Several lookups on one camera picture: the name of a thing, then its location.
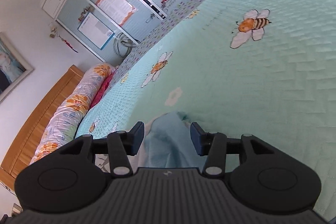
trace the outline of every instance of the orange flower print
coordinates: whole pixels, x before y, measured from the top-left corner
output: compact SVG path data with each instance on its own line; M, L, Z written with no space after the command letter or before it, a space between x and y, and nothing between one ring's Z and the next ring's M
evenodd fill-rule
M111 74L111 68L107 65L99 65L95 67L93 71L104 78Z
M57 143L46 143L40 149L40 153L37 154L36 160L40 160L51 152L55 151L58 148Z
M76 94L67 99L66 107L71 107L75 111L86 112L89 110L88 100L87 96Z

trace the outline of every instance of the blue-bordered poster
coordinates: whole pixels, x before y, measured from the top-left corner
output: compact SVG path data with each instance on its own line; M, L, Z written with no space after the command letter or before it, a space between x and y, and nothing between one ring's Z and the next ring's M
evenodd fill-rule
M114 32L92 13L88 13L78 30L101 50L114 35Z

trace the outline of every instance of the blue cloth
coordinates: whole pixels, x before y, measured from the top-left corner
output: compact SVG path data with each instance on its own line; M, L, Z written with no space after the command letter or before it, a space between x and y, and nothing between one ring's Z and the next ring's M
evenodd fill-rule
M156 119L144 139L147 154L145 167L189 168L202 170L206 157L197 155L190 130L183 120L186 116L170 112Z

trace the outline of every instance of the ribbed black surface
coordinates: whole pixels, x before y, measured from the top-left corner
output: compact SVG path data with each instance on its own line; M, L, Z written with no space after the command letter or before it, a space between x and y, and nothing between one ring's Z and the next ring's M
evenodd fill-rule
M290 216L255 212L236 201L219 180L197 169L140 169L114 180L95 203L77 212L46 215L24 211L13 224L322 224L315 213Z

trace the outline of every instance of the floral pillow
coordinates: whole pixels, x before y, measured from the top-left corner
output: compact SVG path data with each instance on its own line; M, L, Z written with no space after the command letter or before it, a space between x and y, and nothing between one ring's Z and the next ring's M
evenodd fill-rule
M31 164L72 141L77 127L89 111L90 104L104 80L115 71L107 63L89 69L73 93L58 107L47 125Z

